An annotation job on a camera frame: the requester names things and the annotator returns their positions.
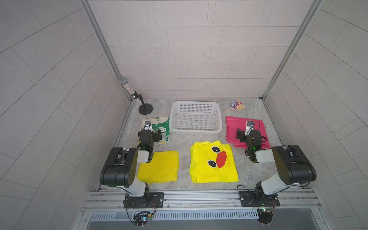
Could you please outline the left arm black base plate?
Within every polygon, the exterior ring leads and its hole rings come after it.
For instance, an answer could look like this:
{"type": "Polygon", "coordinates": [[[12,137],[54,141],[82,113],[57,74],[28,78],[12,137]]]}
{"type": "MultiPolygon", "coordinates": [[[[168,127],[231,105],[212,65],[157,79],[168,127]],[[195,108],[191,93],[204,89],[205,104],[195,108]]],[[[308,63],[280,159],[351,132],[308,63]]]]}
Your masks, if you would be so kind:
{"type": "Polygon", "coordinates": [[[145,194],[141,197],[132,197],[130,195],[126,195],[125,201],[123,202],[125,209],[153,209],[153,208],[162,208],[164,201],[163,192],[153,192],[145,194]]]}

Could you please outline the green dinosaur translucent raincoat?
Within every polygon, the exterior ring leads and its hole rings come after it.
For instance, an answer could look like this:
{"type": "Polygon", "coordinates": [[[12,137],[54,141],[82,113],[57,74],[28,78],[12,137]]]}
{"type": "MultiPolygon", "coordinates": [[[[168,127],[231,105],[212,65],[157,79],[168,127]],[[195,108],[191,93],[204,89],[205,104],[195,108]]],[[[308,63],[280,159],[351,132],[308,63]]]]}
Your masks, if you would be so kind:
{"type": "Polygon", "coordinates": [[[143,129],[146,129],[147,124],[150,123],[148,129],[157,133],[158,130],[162,133],[162,140],[159,142],[167,143],[170,141],[170,118],[169,117],[153,117],[144,118],[141,125],[143,129]]]}

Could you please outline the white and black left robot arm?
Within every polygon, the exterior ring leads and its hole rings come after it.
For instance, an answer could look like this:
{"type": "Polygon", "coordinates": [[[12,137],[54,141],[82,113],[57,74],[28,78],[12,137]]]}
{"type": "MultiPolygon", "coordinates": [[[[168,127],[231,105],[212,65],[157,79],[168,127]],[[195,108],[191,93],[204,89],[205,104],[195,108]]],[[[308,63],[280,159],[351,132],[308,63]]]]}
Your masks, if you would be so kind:
{"type": "Polygon", "coordinates": [[[108,187],[117,187],[127,193],[128,202],[150,203],[150,190],[136,176],[137,166],[150,163],[154,156],[154,144],[162,140],[162,132],[144,129],[138,133],[137,147],[113,147],[100,173],[99,182],[108,187]]]}

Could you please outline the pink raincoat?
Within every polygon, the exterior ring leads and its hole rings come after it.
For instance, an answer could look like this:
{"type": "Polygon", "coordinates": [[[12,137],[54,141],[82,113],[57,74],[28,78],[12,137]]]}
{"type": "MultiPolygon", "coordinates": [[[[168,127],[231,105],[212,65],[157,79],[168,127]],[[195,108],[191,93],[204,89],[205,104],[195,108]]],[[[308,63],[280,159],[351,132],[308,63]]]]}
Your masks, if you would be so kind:
{"type": "Polygon", "coordinates": [[[226,134],[226,140],[228,143],[234,144],[237,148],[243,148],[246,149],[247,145],[245,142],[240,142],[236,138],[237,130],[240,129],[241,131],[245,131],[247,124],[246,122],[250,120],[255,123],[255,129],[259,130],[261,132],[261,135],[266,137],[266,141],[262,143],[262,149],[270,149],[271,145],[268,140],[268,136],[265,130],[265,125],[262,120],[257,119],[250,119],[250,118],[240,118],[240,117],[226,117],[226,125],[227,125],[227,134],[226,134]]]}

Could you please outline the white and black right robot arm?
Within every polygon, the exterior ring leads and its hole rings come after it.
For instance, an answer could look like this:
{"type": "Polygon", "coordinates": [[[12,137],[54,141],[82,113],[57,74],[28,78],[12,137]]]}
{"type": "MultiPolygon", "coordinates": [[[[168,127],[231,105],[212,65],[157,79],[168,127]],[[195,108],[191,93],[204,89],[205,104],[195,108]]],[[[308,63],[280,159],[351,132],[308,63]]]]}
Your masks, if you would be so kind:
{"type": "Polygon", "coordinates": [[[237,130],[236,138],[246,143],[245,155],[253,163],[275,163],[277,173],[269,179],[258,182],[254,191],[240,191],[243,207],[279,205],[277,195],[292,186],[304,187],[315,181],[317,173],[298,145],[282,145],[262,149],[265,137],[251,129],[248,132],[237,130]]]}

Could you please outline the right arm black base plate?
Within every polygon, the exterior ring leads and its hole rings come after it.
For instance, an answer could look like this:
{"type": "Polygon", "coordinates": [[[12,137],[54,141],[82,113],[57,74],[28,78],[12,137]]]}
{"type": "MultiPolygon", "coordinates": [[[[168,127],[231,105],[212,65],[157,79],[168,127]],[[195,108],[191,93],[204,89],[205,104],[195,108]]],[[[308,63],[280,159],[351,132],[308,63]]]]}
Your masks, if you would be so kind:
{"type": "Polygon", "coordinates": [[[254,191],[240,191],[239,197],[242,207],[270,207],[280,206],[278,195],[256,195],[254,191]]]}

